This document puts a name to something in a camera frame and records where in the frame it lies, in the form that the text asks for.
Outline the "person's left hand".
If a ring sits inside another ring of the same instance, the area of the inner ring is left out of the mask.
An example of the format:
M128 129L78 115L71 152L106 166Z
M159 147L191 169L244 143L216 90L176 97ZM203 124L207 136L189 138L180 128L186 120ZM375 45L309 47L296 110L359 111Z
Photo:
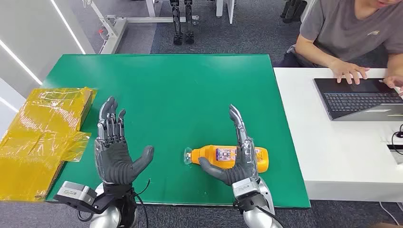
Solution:
M399 96L403 96L403 77L402 76L387 76L383 82L391 89L397 89Z

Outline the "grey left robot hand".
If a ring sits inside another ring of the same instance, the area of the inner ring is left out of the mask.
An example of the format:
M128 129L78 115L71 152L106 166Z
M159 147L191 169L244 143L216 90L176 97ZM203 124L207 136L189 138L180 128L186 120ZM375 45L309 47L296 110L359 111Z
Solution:
M125 138L125 109L116 113L118 102L110 96L101 106L94 141L96 168L105 184L132 185L151 163L154 147L148 145L135 161Z

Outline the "person's right hand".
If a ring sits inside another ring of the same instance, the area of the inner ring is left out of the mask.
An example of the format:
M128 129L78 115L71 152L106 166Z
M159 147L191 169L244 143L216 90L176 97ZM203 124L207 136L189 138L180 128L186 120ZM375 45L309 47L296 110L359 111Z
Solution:
M360 84L360 79L367 79L367 72L370 68L358 66L341 60L335 60L328 66L332 70L337 83L344 78L348 84Z

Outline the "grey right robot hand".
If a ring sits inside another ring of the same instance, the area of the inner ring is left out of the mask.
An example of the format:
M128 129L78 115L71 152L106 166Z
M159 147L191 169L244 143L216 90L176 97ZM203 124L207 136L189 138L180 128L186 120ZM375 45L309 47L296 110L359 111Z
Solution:
M198 159L201 168L209 175L230 186L240 180L253 178L259 180L254 141L248 136L239 110L229 105L230 119L234 122L237 136L235 164L230 169L222 169L212 165L206 158Z

